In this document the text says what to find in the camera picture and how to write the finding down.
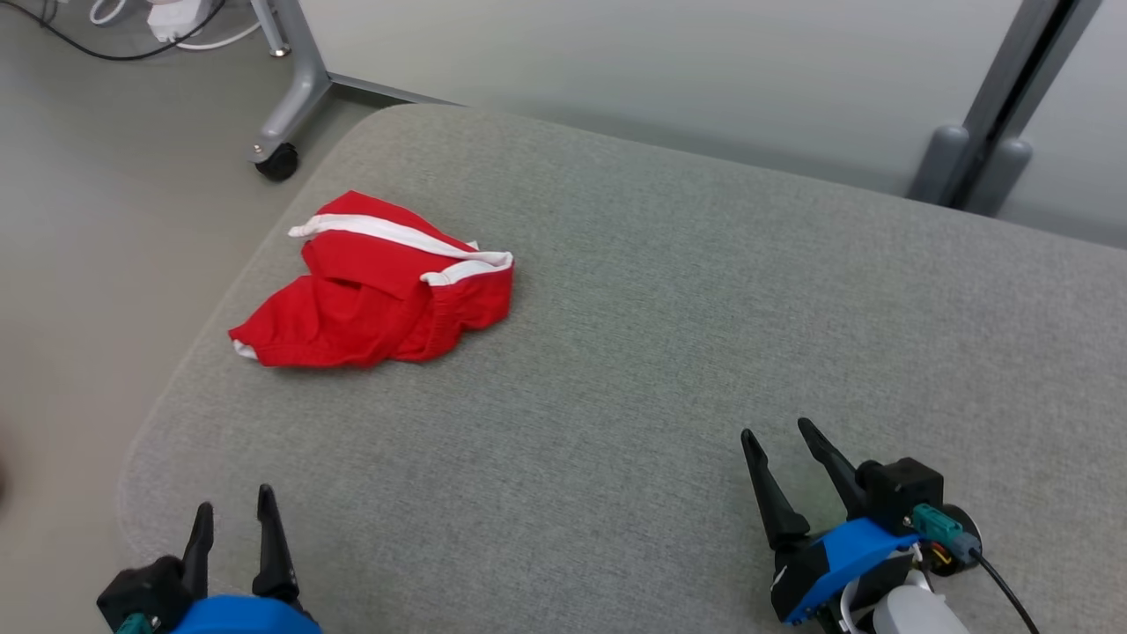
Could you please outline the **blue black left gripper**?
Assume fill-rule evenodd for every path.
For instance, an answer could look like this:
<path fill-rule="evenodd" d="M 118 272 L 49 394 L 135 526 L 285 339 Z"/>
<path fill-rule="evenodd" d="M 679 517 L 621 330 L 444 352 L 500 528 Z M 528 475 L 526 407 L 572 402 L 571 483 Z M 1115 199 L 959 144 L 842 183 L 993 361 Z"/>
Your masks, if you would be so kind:
<path fill-rule="evenodd" d="M 214 508 L 210 502 L 197 506 L 181 554 L 181 584 L 193 601 L 198 602 L 194 602 L 172 634 L 323 634 L 316 620 L 291 606 L 299 605 L 298 573 L 276 494 L 269 484 L 259 486 L 256 518 L 261 527 L 261 541 L 259 572 L 251 582 L 252 595 L 208 597 Z"/>

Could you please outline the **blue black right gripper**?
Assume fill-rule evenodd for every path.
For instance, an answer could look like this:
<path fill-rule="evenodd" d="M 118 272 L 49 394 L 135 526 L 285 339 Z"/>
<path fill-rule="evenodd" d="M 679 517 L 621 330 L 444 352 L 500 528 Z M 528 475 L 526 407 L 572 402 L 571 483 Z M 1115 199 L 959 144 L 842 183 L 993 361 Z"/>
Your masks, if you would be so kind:
<path fill-rule="evenodd" d="M 798 418 L 797 426 L 811 456 L 828 473 L 848 518 L 863 517 L 868 494 L 858 485 L 857 468 L 809 418 Z M 740 446 L 763 530 L 770 550 L 777 554 L 771 606 L 779 622 L 797 625 L 810 619 L 824 602 L 881 565 L 894 551 L 909 550 L 919 543 L 919 533 L 894 534 L 869 518 L 841 523 L 820 537 L 809 538 L 807 518 L 792 508 L 778 486 L 755 434 L 740 430 Z"/>

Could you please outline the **red shorts with white stripe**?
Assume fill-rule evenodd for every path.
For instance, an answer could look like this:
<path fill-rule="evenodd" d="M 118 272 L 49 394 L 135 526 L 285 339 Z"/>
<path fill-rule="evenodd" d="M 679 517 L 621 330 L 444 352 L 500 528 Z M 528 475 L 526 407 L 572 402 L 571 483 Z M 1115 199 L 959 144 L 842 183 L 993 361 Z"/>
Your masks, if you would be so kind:
<path fill-rule="evenodd" d="M 347 191 L 289 236 L 303 240 L 305 275 L 229 333 L 236 352 L 258 364 L 431 361 L 511 313 L 514 256 L 449 236 L 387 200 Z"/>

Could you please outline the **black caster wheel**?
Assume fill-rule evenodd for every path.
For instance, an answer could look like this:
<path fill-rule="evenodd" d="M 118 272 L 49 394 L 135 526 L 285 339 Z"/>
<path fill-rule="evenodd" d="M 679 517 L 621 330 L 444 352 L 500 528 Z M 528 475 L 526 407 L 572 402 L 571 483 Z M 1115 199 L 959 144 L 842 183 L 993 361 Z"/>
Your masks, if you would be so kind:
<path fill-rule="evenodd" d="M 254 168 L 270 184 L 284 184 L 298 172 L 298 148 L 294 148 L 290 142 L 283 142 L 270 152 L 269 157 L 254 162 Z"/>

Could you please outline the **grey partition end leg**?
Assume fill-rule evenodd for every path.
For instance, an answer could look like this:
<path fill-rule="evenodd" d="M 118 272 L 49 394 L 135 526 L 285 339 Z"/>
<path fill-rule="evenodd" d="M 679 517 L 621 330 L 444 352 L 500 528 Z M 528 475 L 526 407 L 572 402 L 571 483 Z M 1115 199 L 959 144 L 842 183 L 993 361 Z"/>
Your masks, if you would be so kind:
<path fill-rule="evenodd" d="M 307 116 L 328 92 L 332 80 L 299 0 L 251 0 L 251 5 L 259 16 L 270 53 L 286 50 L 285 57 L 292 61 L 292 80 L 286 93 L 261 124 L 248 152 L 248 160 L 260 166 L 293 140 Z"/>

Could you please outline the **white power adapter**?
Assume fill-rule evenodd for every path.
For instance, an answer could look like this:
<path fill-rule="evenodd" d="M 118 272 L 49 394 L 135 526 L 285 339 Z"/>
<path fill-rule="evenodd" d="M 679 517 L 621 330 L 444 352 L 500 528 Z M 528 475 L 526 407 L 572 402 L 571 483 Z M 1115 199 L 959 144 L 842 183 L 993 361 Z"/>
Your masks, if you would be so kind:
<path fill-rule="evenodd" d="M 208 19 L 214 0 L 149 0 L 147 25 L 157 41 L 172 43 L 190 37 Z"/>

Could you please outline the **grey metal partition post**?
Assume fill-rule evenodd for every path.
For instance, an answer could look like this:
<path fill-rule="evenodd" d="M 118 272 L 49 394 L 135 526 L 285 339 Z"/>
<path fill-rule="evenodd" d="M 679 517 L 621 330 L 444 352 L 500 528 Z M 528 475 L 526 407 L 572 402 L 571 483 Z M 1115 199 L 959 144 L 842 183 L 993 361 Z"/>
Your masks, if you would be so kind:
<path fill-rule="evenodd" d="M 1103 0 L 1020 0 L 962 124 L 933 131 L 906 198 L 999 213 L 1033 157 L 1026 126 Z"/>

